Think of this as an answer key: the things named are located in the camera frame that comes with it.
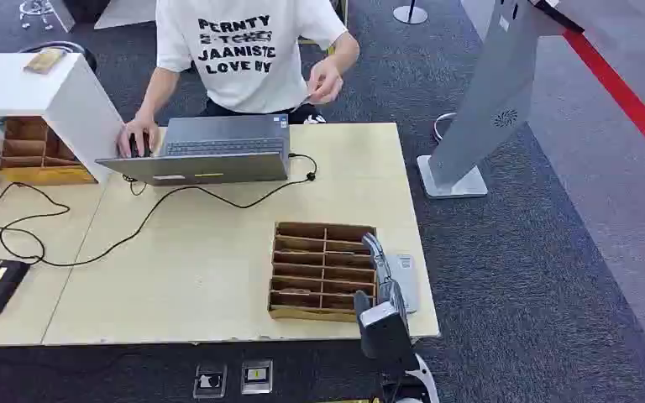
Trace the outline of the person's right hand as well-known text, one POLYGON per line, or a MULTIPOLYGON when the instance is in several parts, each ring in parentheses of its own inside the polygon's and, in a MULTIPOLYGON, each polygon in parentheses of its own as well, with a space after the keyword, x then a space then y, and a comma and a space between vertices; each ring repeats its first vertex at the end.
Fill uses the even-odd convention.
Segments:
POLYGON ((160 127, 151 113, 137 113, 125 124, 118 136, 117 146, 122 158, 145 157, 160 144, 160 127))

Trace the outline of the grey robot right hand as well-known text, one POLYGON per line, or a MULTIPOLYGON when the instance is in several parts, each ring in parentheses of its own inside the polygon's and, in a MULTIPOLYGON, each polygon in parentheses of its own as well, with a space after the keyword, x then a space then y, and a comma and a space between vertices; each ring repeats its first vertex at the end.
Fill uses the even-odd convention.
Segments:
POLYGON ((377 304, 372 306, 368 296, 362 291, 354 293, 354 311, 360 328, 376 322, 374 313, 397 315, 407 332, 409 325, 407 308, 400 283, 394 277, 392 264, 385 255, 378 238, 372 233, 365 233, 362 244, 368 249, 375 269, 377 283, 377 304))

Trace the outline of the person's left hand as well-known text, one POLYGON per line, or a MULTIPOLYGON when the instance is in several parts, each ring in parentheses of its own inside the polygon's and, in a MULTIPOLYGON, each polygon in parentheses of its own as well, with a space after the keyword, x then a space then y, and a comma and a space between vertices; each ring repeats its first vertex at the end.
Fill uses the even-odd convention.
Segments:
POLYGON ((343 86, 338 61, 329 56, 313 66, 308 80, 308 101, 312 104, 327 104, 334 101, 343 86))

